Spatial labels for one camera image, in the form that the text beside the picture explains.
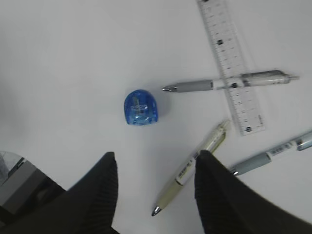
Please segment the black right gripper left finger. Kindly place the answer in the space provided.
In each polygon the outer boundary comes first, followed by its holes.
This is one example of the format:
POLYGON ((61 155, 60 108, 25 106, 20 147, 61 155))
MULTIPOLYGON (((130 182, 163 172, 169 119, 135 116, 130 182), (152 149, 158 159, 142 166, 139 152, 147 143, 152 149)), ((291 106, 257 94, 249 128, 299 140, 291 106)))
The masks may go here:
POLYGON ((2 234, 115 234, 117 162, 107 152, 71 189, 1 228, 2 234))

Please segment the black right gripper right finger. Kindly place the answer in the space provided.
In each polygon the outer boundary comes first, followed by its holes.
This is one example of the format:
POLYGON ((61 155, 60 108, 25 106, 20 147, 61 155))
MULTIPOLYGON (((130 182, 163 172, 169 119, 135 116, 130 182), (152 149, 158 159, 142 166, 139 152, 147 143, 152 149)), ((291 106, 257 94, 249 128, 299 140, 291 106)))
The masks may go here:
POLYGON ((195 199, 206 234, 310 234, 310 223, 275 206, 209 151, 195 166, 195 199))

